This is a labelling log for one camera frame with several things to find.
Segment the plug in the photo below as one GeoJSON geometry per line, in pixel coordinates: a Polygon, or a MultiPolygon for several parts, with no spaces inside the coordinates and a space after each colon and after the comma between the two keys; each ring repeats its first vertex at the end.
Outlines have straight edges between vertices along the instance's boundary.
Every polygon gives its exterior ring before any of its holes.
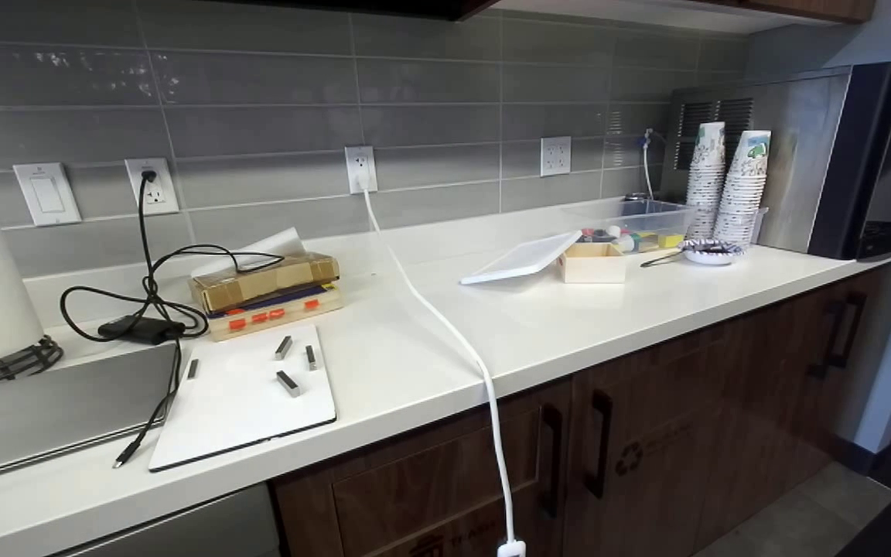
{"type": "Polygon", "coordinates": [[[518,537],[504,540],[504,544],[499,544],[499,557],[528,557],[528,544],[518,537]]]}

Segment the black power cord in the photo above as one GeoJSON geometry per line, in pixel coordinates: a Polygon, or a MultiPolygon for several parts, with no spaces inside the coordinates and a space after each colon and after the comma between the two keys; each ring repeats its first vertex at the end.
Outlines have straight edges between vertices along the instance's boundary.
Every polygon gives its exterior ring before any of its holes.
{"type": "Polygon", "coordinates": [[[128,296],[128,293],[117,293],[117,292],[103,292],[103,286],[89,286],[89,284],[70,284],[68,292],[61,292],[59,296],[59,308],[61,319],[70,326],[74,335],[92,340],[92,344],[108,344],[108,340],[142,340],[142,344],[165,344],[174,340],[174,369],[167,376],[167,394],[161,396],[161,402],[153,406],[153,412],[148,413],[148,419],[142,425],[142,429],[128,439],[128,444],[113,458],[110,468],[123,468],[142,444],[146,433],[167,413],[176,390],[178,390],[178,372],[183,372],[183,337],[201,337],[208,332],[208,314],[197,307],[189,304],[174,304],[161,296],[161,280],[158,280],[158,269],[174,261],[174,258],[227,258],[232,269],[240,272],[253,272],[261,266],[276,266],[284,258],[279,253],[261,253],[261,249],[227,249],[222,243],[186,243],[176,246],[165,258],[151,258],[151,243],[148,243],[148,228],[146,228],[146,185],[153,183],[158,174],[146,170],[138,177],[138,205],[135,205],[135,227],[138,227],[138,243],[142,243],[142,264],[146,264],[146,275],[142,275],[142,296],[128,296]],[[240,266],[239,258],[261,258],[261,266],[240,266]],[[70,293],[96,293],[96,296],[110,296],[110,299],[123,299],[123,304],[135,304],[135,313],[108,323],[99,328],[99,335],[84,332],[68,308],[68,296],[70,293]]]}

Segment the tile backsplash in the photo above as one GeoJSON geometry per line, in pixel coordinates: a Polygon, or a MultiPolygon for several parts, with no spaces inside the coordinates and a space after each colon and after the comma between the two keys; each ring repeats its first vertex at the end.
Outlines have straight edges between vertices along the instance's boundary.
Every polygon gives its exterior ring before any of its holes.
{"type": "Polygon", "coordinates": [[[641,187],[669,91],[743,73],[747,37],[481,13],[423,20],[205,0],[0,0],[0,227],[24,275],[138,261],[123,157],[169,157],[158,246],[369,228],[641,187]],[[538,139],[571,174],[538,180],[538,139]],[[59,160],[84,222],[35,228],[12,163],[59,160]]]}

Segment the kitchen counter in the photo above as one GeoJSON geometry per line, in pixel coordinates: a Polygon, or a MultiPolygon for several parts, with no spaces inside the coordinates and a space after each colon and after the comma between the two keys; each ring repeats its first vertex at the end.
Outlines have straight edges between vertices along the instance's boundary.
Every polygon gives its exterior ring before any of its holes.
{"type": "MultiPolygon", "coordinates": [[[[489,286],[457,284],[457,275],[504,246],[595,227],[599,213],[602,205],[590,201],[413,227],[393,233],[393,243],[416,286],[481,350],[502,396],[891,264],[750,246],[727,269],[636,269],[626,286],[563,284],[555,272],[489,286]]],[[[341,416],[165,472],[146,470],[153,437],[119,470],[110,470],[110,460],[123,439],[5,472],[0,557],[74,548],[481,406],[477,369],[405,296],[375,236],[320,238],[310,246],[342,266],[346,307],[314,319],[341,416]]],[[[61,344],[70,358],[99,356],[99,345],[61,344]]]]}

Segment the stainless steel sink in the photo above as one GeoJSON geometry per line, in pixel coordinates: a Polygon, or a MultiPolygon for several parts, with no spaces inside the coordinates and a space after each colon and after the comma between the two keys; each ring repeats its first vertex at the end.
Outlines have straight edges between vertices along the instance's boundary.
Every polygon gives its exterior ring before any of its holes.
{"type": "Polygon", "coordinates": [[[0,383],[0,472],[135,433],[169,363],[174,345],[158,345],[0,383]]]}

